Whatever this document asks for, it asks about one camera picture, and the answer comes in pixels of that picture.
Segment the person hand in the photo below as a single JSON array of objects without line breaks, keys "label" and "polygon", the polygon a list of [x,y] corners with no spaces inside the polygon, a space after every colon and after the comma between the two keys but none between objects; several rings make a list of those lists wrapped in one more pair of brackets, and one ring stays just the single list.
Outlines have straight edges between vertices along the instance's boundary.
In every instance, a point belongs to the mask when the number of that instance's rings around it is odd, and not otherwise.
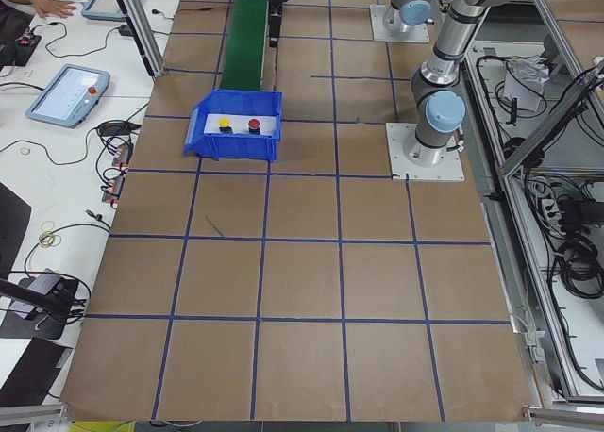
[{"label": "person hand", "polygon": [[75,4],[69,0],[31,0],[31,6],[43,18],[47,16],[67,18],[76,10]]}]

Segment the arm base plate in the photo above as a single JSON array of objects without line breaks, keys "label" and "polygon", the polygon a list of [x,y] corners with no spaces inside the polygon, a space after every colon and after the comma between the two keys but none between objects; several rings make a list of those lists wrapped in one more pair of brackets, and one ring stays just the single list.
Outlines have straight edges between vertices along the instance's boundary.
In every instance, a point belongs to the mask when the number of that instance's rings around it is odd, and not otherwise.
[{"label": "arm base plate", "polygon": [[397,11],[389,5],[371,5],[370,18],[373,40],[376,42],[429,43],[425,23],[406,25]]},{"label": "arm base plate", "polygon": [[414,123],[387,123],[386,134],[391,178],[418,182],[463,182],[465,180],[458,149],[451,136],[446,146],[431,149],[415,135]]}]

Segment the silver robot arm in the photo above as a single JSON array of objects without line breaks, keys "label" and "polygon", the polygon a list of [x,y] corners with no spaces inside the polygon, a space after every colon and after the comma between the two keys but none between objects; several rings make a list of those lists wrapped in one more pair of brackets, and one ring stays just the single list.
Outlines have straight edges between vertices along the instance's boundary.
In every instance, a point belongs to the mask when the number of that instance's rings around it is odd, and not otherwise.
[{"label": "silver robot arm", "polygon": [[403,33],[424,24],[430,14],[429,0],[391,0],[382,22],[391,33]]},{"label": "silver robot arm", "polygon": [[[427,0],[391,0],[387,14],[399,14],[403,24],[413,26],[405,6]],[[511,0],[452,0],[432,55],[411,80],[411,90],[420,113],[413,136],[406,142],[407,158],[415,163],[437,161],[445,153],[452,134],[464,120],[466,105],[451,88],[459,78],[459,66],[475,38],[485,15],[492,7]]]}]

